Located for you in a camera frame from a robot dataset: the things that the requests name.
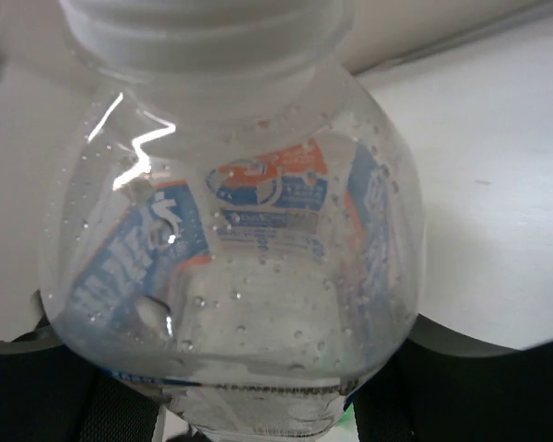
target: white bottle cap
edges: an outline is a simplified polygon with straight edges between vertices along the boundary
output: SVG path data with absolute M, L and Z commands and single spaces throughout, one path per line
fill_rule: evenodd
M 80 46 L 120 71 L 273 76 L 331 52 L 348 0 L 60 0 Z

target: bottle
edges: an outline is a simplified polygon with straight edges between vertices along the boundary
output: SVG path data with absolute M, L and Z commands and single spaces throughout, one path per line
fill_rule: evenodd
M 40 270 L 79 355 L 214 441 L 314 440 L 407 337 L 406 145 L 335 61 L 341 0 L 61 0 L 108 77 L 55 171 Z

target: white table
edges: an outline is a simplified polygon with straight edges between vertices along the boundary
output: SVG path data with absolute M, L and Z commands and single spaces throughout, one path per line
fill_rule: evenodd
M 421 313 L 515 349 L 553 340 L 553 18 L 362 80 L 418 164 Z

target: bottle body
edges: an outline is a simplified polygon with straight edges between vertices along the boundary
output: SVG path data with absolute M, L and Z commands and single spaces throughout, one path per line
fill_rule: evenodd
M 54 328 L 214 440 L 327 431 L 418 311 L 418 178 L 387 117 L 333 66 L 222 122 L 97 103 L 50 195 Z

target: plastic bottle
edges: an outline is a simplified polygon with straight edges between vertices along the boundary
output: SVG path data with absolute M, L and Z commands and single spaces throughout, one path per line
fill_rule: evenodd
M 417 315 L 414 164 L 341 0 L 62 0 L 109 77 L 41 252 L 62 340 L 213 440 L 314 440 Z

